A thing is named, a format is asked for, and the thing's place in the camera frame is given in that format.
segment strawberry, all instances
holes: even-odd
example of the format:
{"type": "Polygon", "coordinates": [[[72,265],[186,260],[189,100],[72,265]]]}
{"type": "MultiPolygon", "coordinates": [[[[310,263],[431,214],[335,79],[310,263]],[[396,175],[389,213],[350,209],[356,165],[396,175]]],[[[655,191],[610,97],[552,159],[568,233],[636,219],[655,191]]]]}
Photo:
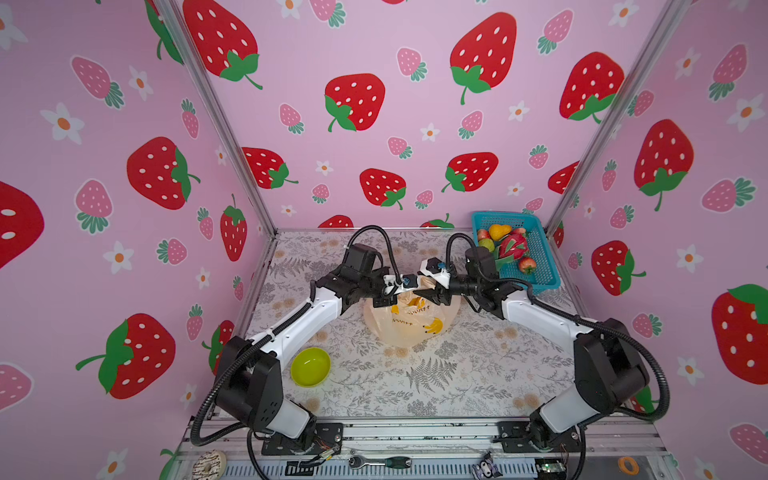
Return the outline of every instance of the strawberry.
{"type": "Polygon", "coordinates": [[[29,195],[0,181],[0,268],[32,246],[45,228],[29,195]]]}
{"type": "Polygon", "coordinates": [[[333,124],[346,130],[368,130],[376,122],[384,103],[384,84],[370,73],[336,77],[326,85],[326,111],[333,124]]]}
{"type": "Polygon", "coordinates": [[[422,61],[422,54],[412,48],[400,48],[397,51],[397,66],[400,73],[410,77],[411,81],[421,81],[427,75],[427,64],[422,61]]]}
{"type": "Polygon", "coordinates": [[[742,452],[763,465],[768,465],[768,432],[750,423],[736,425],[730,430],[730,439],[742,452]]]}
{"type": "Polygon", "coordinates": [[[400,200],[406,195],[406,181],[396,174],[384,170],[369,168],[360,174],[360,187],[366,199],[378,207],[400,206],[400,200]]]}
{"type": "Polygon", "coordinates": [[[403,160],[405,160],[406,158],[410,158],[411,155],[413,155],[413,150],[408,145],[408,142],[406,142],[402,138],[390,137],[386,141],[386,144],[389,147],[390,154],[398,156],[403,160]]]}
{"type": "Polygon", "coordinates": [[[529,155],[531,155],[531,157],[528,159],[528,163],[530,163],[531,166],[536,170],[544,168],[547,160],[549,160],[549,154],[547,153],[547,148],[544,145],[536,145],[531,149],[531,153],[529,155]]]}
{"type": "Polygon", "coordinates": [[[632,223],[634,218],[634,208],[631,205],[624,205],[624,208],[619,207],[616,209],[613,215],[611,215],[611,226],[621,230],[627,226],[627,223],[632,223]]]}
{"type": "Polygon", "coordinates": [[[538,39],[538,53],[549,55],[553,52],[558,47],[558,43],[568,36],[573,21],[574,11],[566,8],[547,22],[544,26],[544,36],[538,39]]]}
{"type": "Polygon", "coordinates": [[[233,262],[240,259],[245,248],[245,239],[248,237],[248,224],[245,221],[243,211],[237,208],[235,196],[232,194],[232,205],[224,209],[219,222],[221,240],[224,242],[224,250],[233,262]]]}
{"type": "Polygon", "coordinates": [[[205,240],[214,238],[214,219],[208,215],[208,209],[200,207],[197,211],[197,221],[200,223],[200,233],[205,240]]]}
{"type": "Polygon", "coordinates": [[[694,147],[672,120],[656,122],[643,140],[634,165],[634,184],[649,197],[659,196],[680,185],[694,163],[694,147]]]}
{"type": "Polygon", "coordinates": [[[328,220],[322,222],[317,228],[354,228],[355,225],[345,215],[334,215],[328,220]]]}
{"type": "Polygon", "coordinates": [[[500,84],[509,73],[518,24],[515,17],[499,12],[486,18],[458,41],[451,52],[453,81],[478,94],[500,84]]]}
{"type": "Polygon", "coordinates": [[[593,51],[578,61],[571,70],[560,98],[560,115],[569,120],[593,117],[611,106],[616,92],[624,81],[624,71],[611,57],[593,51]]]}
{"type": "Polygon", "coordinates": [[[219,370],[221,350],[224,349],[224,343],[230,341],[234,330],[234,323],[229,320],[224,320],[218,328],[216,328],[214,335],[210,338],[210,346],[206,345],[205,340],[203,340],[203,348],[210,350],[210,353],[208,354],[208,365],[210,366],[210,371],[213,372],[214,375],[216,375],[216,372],[219,370]]]}
{"type": "Polygon", "coordinates": [[[301,123],[301,115],[295,108],[288,104],[280,105],[280,122],[288,127],[288,131],[292,134],[301,135],[304,131],[304,124],[301,123]]]}
{"type": "Polygon", "coordinates": [[[469,140],[475,136],[475,132],[480,130],[480,127],[482,127],[482,112],[475,110],[464,117],[462,127],[458,130],[458,135],[462,140],[469,140]]]}
{"type": "Polygon", "coordinates": [[[0,412],[24,401],[35,387],[35,380],[20,366],[0,362],[0,412]]]}
{"type": "Polygon", "coordinates": [[[112,215],[112,200],[100,181],[86,180],[74,196],[74,205],[80,210],[77,219],[83,230],[95,235],[109,227],[107,218],[112,215]]]}
{"type": "Polygon", "coordinates": [[[75,55],[71,59],[72,71],[93,98],[103,100],[108,107],[120,110],[125,101],[117,82],[110,81],[107,71],[95,61],[75,55]]]}
{"type": "Polygon", "coordinates": [[[632,328],[634,328],[634,331],[647,339],[661,335],[662,326],[663,323],[659,320],[659,317],[655,316],[653,313],[649,313],[648,315],[641,313],[632,320],[632,328]]]}
{"type": "Polygon", "coordinates": [[[752,201],[755,190],[757,187],[752,185],[752,180],[741,177],[734,182],[726,178],[714,184],[701,197],[701,205],[707,210],[724,214],[733,207],[743,207],[752,201]]]}
{"type": "Polygon", "coordinates": [[[749,383],[768,384],[768,290],[747,284],[718,296],[712,327],[726,368],[749,383]]]}
{"type": "Polygon", "coordinates": [[[574,176],[578,162],[568,165],[566,168],[562,168],[556,171],[547,182],[547,187],[556,194],[562,195],[565,193],[565,188],[571,182],[571,178],[574,176]]]}
{"type": "Polygon", "coordinates": [[[445,220],[435,219],[422,223],[422,228],[453,228],[453,223],[448,223],[450,214],[445,214],[445,220]]]}
{"type": "Polygon", "coordinates": [[[609,191],[614,186],[616,181],[616,160],[611,158],[607,164],[605,164],[605,172],[603,173],[603,191],[609,191]]]}
{"type": "Polygon", "coordinates": [[[634,96],[627,109],[627,114],[630,117],[640,117],[653,103],[654,93],[652,91],[643,90],[639,95],[634,96]]]}
{"type": "Polygon", "coordinates": [[[736,88],[733,83],[741,78],[746,70],[746,45],[738,44],[730,49],[728,55],[720,61],[712,73],[714,83],[710,85],[710,100],[725,98],[736,88]]]}
{"type": "Polygon", "coordinates": [[[187,319],[187,336],[190,342],[194,342],[203,329],[203,307],[196,303],[190,309],[190,317],[187,319]]]}
{"type": "Polygon", "coordinates": [[[112,331],[106,353],[79,362],[77,371],[104,359],[98,380],[115,399],[129,399],[159,379],[176,356],[176,342],[168,331],[146,313],[136,313],[112,331]]]}
{"type": "Polygon", "coordinates": [[[259,67],[259,46],[253,33],[214,0],[184,0],[184,21],[205,68],[217,77],[263,87],[248,76],[259,67]]]}
{"type": "Polygon", "coordinates": [[[619,296],[632,286],[633,276],[645,276],[634,272],[634,257],[624,242],[614,240],[600,245],[592,252],[592,270],[608,293],[619,296]]]}
{"type": "Polygon", "coordinates": [[[419,210],[424,210],[429,206],[433,198],[434,194],[432,194],[431,190],[424,190],[416,196],[416,202],[414,204],[419,210]]]}
{"type": "Polygon", "coordinates": [[[156,137],[139,147],[127,162],[128,181],[138,193],[168,210],[178,210],[192,193],[187,159],[176,144],[156,137]]]}
{"type": "Polygon", "coordinates": [[[181,102],[181,110],[181,121],[183,121],[184,126],[187,128],[190,137],[193,139],[197,138],[197,134],[200,132],[200,122],[197,120],[197,116],[195,115],[197,112],[192,106],[192,102],[189,101],[189,98],[185,98],[181,102]]]}
{"type": "Polygon", "coordinates": [[[463,154],[453,157],[445,169],[445,179],[449,182],[442,193],[449,186],[457,192],[473,192],[483,185],[493,175],[498,167],[498,157],[491,152],[477,154],[463,154]]]}
{"type": "Polygon", "coordinates": [[[297,180],[288,180],[288,165],[275,152],[266,148],[243,147],[243,153],[259,187],[270,189],[282,187],[285,182],[299,183],[297,180]]]}
{"type": "Polygon", "coordinates": [[[329,196],[330,192],[328,191],[328,186],[325,184],[319,184],[312,189],[312,200],[318,204],[324,204],[329,196]]]}

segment plastic bag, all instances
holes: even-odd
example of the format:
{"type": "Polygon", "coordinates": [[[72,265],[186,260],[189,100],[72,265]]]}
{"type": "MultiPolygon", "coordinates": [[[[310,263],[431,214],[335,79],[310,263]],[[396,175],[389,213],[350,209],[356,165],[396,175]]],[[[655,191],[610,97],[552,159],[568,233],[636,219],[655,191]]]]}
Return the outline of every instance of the plastic bag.
{"type": "MultiPolygon", "coordinates": [[[[432,279],[422,278],[424,288],[434,288],[432,279]]],[[[366,325],[389,345],[412,347],[446,331],[456,318],[462,298],[453,296],[450,305],[435,305],[413,292],[397,296],[397,305],[373,308],[367,299],[362,308],[366,325]]]]}

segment yellow-green bowl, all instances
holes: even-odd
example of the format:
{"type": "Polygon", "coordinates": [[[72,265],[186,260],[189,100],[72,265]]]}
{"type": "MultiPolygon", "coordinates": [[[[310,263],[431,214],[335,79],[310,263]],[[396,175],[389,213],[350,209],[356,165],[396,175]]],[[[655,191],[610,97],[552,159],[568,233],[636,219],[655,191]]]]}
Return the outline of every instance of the yellow-green bowl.
{"type": "Polygon", "coordinates": [[[331,357],[316,346],[299,353],[290,366],[290,376],[298,386],[318,386],[331,371],[331,357]]]}

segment blue plastic basket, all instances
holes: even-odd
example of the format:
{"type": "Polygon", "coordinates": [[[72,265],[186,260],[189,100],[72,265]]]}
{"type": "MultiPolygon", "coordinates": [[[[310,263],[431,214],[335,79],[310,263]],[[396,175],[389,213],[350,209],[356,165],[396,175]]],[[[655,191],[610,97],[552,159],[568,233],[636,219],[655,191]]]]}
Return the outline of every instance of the blue plastic basket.
{"type": "Polygon", "coordinates": [[[554,265],[552,251],[541,228],[541,221],[535,215],[514,214],[511,212],[474,212],[472,214],[472,236],[478,241],[478,230],[491,225],[509,225],[513,229],[523,227],[528,231],[528,250],[536,260],[536,271],[526,275],[518,269],[518,263],[507,263],[498,274],[501,278],[520,278],[533,284],[534,293],[556,289],[560,286],[560,275],[554,265]]]}

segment strawberry wallpaper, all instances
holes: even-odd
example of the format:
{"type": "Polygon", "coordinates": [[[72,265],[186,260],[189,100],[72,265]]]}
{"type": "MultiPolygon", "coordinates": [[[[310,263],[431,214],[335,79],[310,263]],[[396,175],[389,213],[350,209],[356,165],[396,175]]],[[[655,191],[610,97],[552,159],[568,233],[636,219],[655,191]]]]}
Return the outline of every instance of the strawberry wallpaper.
{"type": "MultiPolygon", "coordinates": [[[[561,233],[590,314],[664,367],[657,428],[689,480],[768,478],[765,18],[765,2],[690,6],[561,233]]],[[[652,382],[634,408],[657,398],[652,382]]]]}
{"type": "Polygon", "coordinates": [[[283,228],[545,222],[664,4],[176,1],[283,228]]]}
{"type": "Polygon", "coordinates": [[[163,480],[267,237],[152,2],[5,1],[3,477],[163,480]]]}

